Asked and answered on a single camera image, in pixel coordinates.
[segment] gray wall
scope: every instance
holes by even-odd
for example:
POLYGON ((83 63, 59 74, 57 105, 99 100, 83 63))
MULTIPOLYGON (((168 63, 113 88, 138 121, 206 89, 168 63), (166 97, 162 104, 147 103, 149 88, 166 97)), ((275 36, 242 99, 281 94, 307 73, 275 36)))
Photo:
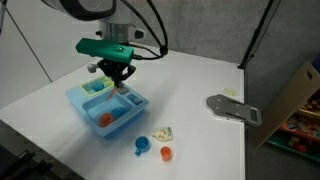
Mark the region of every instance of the gray wall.
MULTIPOLYGON (((267 0, 154 0, 168 31, 171 50, 240 63, 267 0)), ((162 37, 145 0, 134 6, 162 37)), ((134 24, 144 28, 134 18, 134 24)), ((151 36, 141 41, 156 45, 151 36)))
POLYGON ((248 64, 248 102, 265 109, 301 64, 318 53, 320 1, 282 0, 248 64))

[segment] blue tray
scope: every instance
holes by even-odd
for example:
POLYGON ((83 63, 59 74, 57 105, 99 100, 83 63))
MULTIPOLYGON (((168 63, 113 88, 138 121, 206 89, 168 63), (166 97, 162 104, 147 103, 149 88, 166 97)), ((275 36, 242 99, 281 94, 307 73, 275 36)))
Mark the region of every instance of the blue tray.
POLYGON ((140 94, 124 85, 127 92, 116 92, 111 99, 106 101, 112 87, 99 89, 100 93, 88 95, 83 85, 73 87, 66 91, 72 105, 78 110, 84 120, 90 124, 95 132, 104 138, 112 138, 133 121, 143 115, 149 101, 140 94), (110 113, 115 119, 106 127, 99 126, 99 118, 104 113, 110 113))

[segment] black cable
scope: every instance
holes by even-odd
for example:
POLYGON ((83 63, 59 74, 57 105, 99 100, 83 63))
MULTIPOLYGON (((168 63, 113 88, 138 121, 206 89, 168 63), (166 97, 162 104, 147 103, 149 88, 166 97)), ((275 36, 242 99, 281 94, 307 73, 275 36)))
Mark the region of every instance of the black cable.
POLYGON ((147 0, 149 6, 151 7, 151 9, 153 10, 154 14, 156 15, 158 22, 160 24, 162 33, 163 33, 163 37, 164 37, 164 41, 165 41, 165 46, 168 47, 168 36, 167 36, 167 31, 166 28, 164 27, 163 21, 161 19, 161 16, 157 10, 157 8, 154 6, 152 0, 147 0))
POLYGON ((270 17, 270 21, 268 22, 268 24, 267 24, 267 26, 266 26, 266 29, 263 31, 263 34, 262 34, 262 36, 261 36, 261 39, 260 39, 258 45, 256 46, 256 49, 253 51, 253 53, 251 53, 251 56, 250 56, 250 58, 248 59, 247 64, 248 64, 248 62, 254 57, 254 54, 257 52, 257 50, 258 50, 258 48, 259 48, 259 46, 260 46, 260 44, 261 44, 261 42, 262 42, 262 39, 263 39, 264 35, 266 34, 267 29, 269 28, 269 25, 270 25, 270 23, 271 23, 274 15, 276 14, 278 8, 279 8, 279 5, 280 5, 281 1, 282 1, 282 0, 279 0, 279 2, 278 2, 278 4, 277 4, 277 7, 275 8, 272 16, 270 17))
POLYGON ((26 42, 26 44, 28 45, 29 49, 31 50, 33 56, 36 58, 36 60, 38 61, 40 67, 42 68, 42 70, 44 71, 44 73, 46 74, 46 76, 48 77, 49 81, 52 83, 52 79, 50 78, 49 74, 47 73, 46 69, 43 67, 41 61, 39 60, 38 56, 36 55, 36 53, 33 51, 31 45, 29 44, 29 42, 27 41, 27 38, 24 36, 24 34, 22 33, 21 29, 19 28, 18 24, 16 23, 16 21, 13 19, 11 13, 9 12, 8 9, 6 9, 6 12, 8 13, 8 15, 10 16, 12 22, 14 23, 14 25, 16 26, 16 28, 18 29, 19 33, 21 34, 23 40, 26 42))
POLYGON ((249 57, 250 54, 251 54, 251 52, 252 52, 252 48, 253 48, 253 46, 256 44, 256 41, 257 41, 257 39, 258 39, 258 37, 259 37, 259 35, 260 35, 261 29, 263 28, 263 25, 264 25, 264 23, 265 23, 265 20, 266 20, 266 18, 267 18, 267 15, 268 15, 269 12, 270 12, 270 9, 271 9, 273 3, 274 3, 274 0, 269 0, 268 5, 267 5, 267 7, 265 8, 265 11, 264 11, 264 13, 263 13, 263 15, 262 15, 262 17, 261 17, 261 20, 260 20, 257 28, 256 28, 255 31, 254 31, 253 37, 252 37, 252 39, 251 39, 251 41, 250 41, 250 44, 249 44, 249 46, 248 46, 248 48, 247 48, 247 50, 246 50, 246 53, 245 53, 245 55, 243 56, 242 62, 241 62, 241 64, 240 64, 240 66, 239 66, 240 69, 245 69, 246 64, 247 64, 249 58, 252 58, 252 57, 249 57))
POLYGON ((129 43, 129 46, 147 50, 148 52, 150 52, 151 54, 155 55, 156 57, 161 56, 161 55, 158 55, 157 53, 153 52, 151 49, 146 48, 146 47, 144 47, 144 46, 140 46, 140 45, 137 45, 137 44, 131 44, 131 43, 129 43))
POLYGON ((123 4, 125 4, 141 21, 142 23, 146 26, 146 28, 149 30, 149 32, 151 33, 151 35, 153 36, 154 40, 158 43, 158 45, 161 47, 162 44, 160 43, 158 37, 156 36, 156 34, 153 32, 153 30, 151 29, 150 25, 148 24, 148 22, 144 19, 144 17, 130 4, 128 3, 128 1, 126 0, 121 0, 121 2, 123 4))
POLYGON ((158 56, 158 57, 142 57, 140 55, 134 54, 132 55, 132 59, 136 59, 136 60, 157 60, 157 59, 161 59, 163 58, 163 56, 158 56))

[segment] white tabletop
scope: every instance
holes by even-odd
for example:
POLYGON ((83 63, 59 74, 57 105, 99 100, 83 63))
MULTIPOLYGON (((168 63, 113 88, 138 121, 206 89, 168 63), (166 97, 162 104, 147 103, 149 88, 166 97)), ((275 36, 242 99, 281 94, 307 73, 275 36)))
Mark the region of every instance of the white tabletop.
POLYGON ((243 101, 243 71, 177 52, 133 65, 137 71, 125 83, 150 104, 142 119, 112 140, 95 135, 64 94, 98 76, 86 67, 3 108, 0 119, 86 179, 245 179, 244 124, 215 119, 205 106, 206 97, 224 88, 243 101), (173 141, 150 136, 165 126, 172 128, 173 141), (141 135, 152 147, 137 158, 134 141, 141 135), (173 150, 169 162, 159 154, 165 145, 173 150))

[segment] metal bracket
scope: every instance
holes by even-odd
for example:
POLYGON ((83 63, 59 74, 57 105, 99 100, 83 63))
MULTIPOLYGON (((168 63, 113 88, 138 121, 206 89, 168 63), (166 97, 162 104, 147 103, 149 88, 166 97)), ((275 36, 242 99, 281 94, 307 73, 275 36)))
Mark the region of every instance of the metal bracket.
POLYGON ((259 109, 224 95, 210 96, 207 98, 206 104, 208 109, 217 116, 238 119, 251 126, 260 126, 262 124, 259 109))

